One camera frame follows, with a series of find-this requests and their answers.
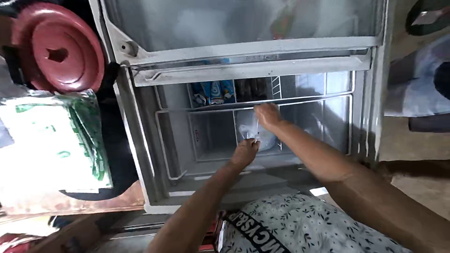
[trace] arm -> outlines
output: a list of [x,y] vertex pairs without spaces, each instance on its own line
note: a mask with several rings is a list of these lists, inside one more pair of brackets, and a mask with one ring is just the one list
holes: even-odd
[[254,160],[258,148],[259,141],[255,143],[254,139],[239,143],[230,161],[170,217],[146,252],[198,252],[220,200],[234,185],[239,173]]
[[288,145],[352,218],[415,252],[450,249],[448,220],[414,201],[372,170],[283,120],[276,105],[257,105],[255,111],[259,123]]

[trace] clear plastic bag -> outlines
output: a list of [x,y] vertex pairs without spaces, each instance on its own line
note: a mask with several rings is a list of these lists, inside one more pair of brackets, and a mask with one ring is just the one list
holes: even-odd
[[0,99],[0,119],[14,140],[0,149],[3,187],[20,173],[21,187],[112,188],[92,90],[66,95],[30,90]]
[[236,124],[239,126],[239,132],[242,139],[255,138],[261,142],[259,151],[272,148],[276,143],[276,136],[263,128],[253,110],[242,110],[236,116]]

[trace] refrigerator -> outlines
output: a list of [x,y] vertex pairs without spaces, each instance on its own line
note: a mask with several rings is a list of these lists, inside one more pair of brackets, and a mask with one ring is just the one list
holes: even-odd
[[[148,213],[173,213],[231,157],[253,106],[373,168],[383,117],[392,0],[90,0]],[[233,103],[196,103],[229,82]],[[244,97],[245,83],[260,94]],[[321,184],[278,139],[222,199],[230,209]]]

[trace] red plastic lid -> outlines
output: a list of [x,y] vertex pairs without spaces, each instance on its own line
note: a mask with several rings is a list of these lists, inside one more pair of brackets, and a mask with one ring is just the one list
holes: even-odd
[[59,5],[36,3],[15,20],[13,44],[25,76],[39,90],[97,91],[104,74],[100,43],[76,14]]

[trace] floral print fabric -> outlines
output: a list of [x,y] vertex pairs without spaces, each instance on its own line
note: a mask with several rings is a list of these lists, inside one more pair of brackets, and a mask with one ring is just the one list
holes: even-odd
[[[411,252],[316,197],[276,195],[253,201],[241,211],[260,222],[291,253]],[[221,252],[255,253],[258,250],[237,229],[227,224]]]

